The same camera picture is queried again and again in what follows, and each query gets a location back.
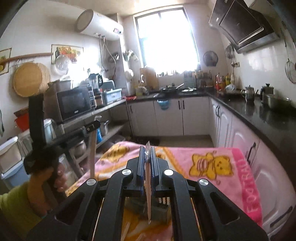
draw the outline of human hand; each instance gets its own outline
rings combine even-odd
[[[53,168],[50,167],[46,170],[40,171],[37,174],[33,174],[30,178],[27,194],[31,208],[39,217],[43,217],[47,214],[48,210],[51,210],[51,206],[46,202],[46,198],[42,189],[42,185],[47,181],[52,173]],[[57,179],[55,180],[54,187],[58,192],[64,192],[67,189],[66,176],[64,174],[65,167],[60,163],[57,168]]]

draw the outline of framed picture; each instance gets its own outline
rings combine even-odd
[[[11,48],[0,50],[0,60],[10,58]],[[6,74],[9,72],[9,62],[0,65],[0,75]]]
[[[83,47],[52,44],[52,64],[55,64],[59,55],[66,55],[72,63],[77,63],[83,51]]]

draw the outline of water heater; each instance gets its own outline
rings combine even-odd
[[[78,17],[75,30],[79,33],[97,37],[105,36],[107,40],[118,40],[123,34],[123,26],[91,9],[85,10]]]

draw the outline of blue container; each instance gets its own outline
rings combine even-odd
[[[170,106],[170,102],[168,100],[157,100],[157,103],[160,105],[162,110],[167,110]]]
[[[103,138],[102,138],[102,135],[101,135],[101,130],[100,130],[100,128],[98,128],[98,132],[97,132],[97,135],[96,135],[96,142],[100,143],[102,140],[103,140]]]
[[[7,172],[1,173],[0,178],[10,190],[13,187],[22,185],[24,182],[28,181],[30,179],[30,175],[26,173],[24,163],[21,160]]]

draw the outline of black countertop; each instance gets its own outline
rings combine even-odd
[[[229,99],[218,94],[213,88],[180,92],[166,97],[163,94],[155,95],[156,93],[137,97],[128,103],[182,97],[212,97],[244,122],[269,147],[296,187],[296,114],[293,108],[289,113],[277,113],[263,105],[259,98],[256,98],[254,105],[249,105],[242,97]]]

